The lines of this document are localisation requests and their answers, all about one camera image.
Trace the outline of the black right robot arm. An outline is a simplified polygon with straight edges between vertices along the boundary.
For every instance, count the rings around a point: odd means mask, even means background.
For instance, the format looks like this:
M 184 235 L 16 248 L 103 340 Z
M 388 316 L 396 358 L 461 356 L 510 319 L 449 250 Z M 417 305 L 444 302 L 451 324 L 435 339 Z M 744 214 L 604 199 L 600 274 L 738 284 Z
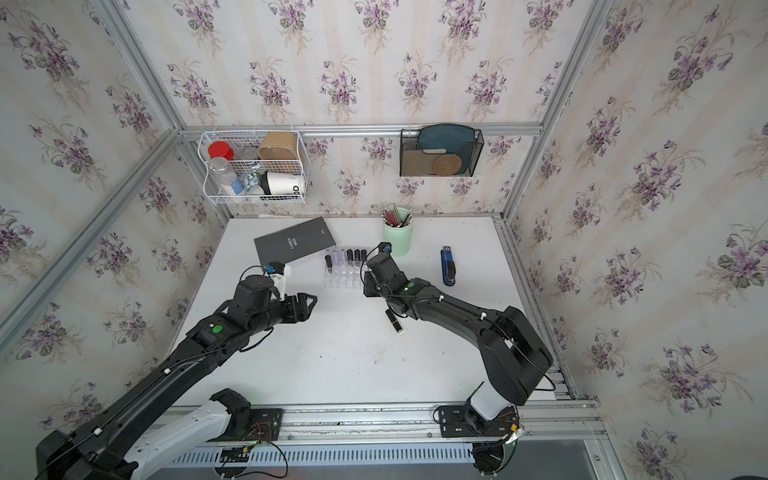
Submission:
M 387 252 L 362 268 L 364 295 L 381 297 L 396 317 L 435 324 L 480 353 L 487 380 L 470 395 L 468 410 L 491 421 L 524 405 L 547 378 L 553 356 L 526 315 L 515 307 L 484 308 L 452 297 L 421 278 L 408 278 Z

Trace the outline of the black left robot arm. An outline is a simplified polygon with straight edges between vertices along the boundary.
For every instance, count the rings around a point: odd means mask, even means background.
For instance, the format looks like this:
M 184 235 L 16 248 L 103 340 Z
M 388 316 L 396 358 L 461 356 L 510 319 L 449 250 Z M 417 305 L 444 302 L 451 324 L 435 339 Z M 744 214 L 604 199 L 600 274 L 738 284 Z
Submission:
M 231 299 L 200 320 L 168 357 L 126 394 L 70 433 L 56 430 L 36 447 L 40 479 L 146 479 L 181 454 L 234 428 L 247 432 L 251 404 L 227 388 L 159 430 L 151 426 L 181 396 L 258 333 L 310 318 L 314 295 L 282 296 L 274 280 L 250 275 Z

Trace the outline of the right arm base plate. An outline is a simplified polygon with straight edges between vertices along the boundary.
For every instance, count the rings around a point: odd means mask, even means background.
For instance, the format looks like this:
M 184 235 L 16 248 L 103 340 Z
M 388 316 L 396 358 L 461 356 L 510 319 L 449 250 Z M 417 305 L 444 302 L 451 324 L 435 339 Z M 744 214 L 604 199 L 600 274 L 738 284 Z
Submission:
M 518 412 L 512 407 L 486 420 L 468 404 L 440 405 L 433 410 L 432 420 L 442 438 L 507 437 L 522 430 Z

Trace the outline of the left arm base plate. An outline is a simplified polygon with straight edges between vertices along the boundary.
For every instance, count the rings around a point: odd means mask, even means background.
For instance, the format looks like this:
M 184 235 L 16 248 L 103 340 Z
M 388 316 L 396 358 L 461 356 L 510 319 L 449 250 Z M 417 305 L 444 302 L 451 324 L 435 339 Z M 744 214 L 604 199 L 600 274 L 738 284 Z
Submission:
M 211 442 L 254 441 L 266 443 L 279 437 L 284 410 L 281 408 L 251 408 L 248 413 L 236 413 L 224 432 Z

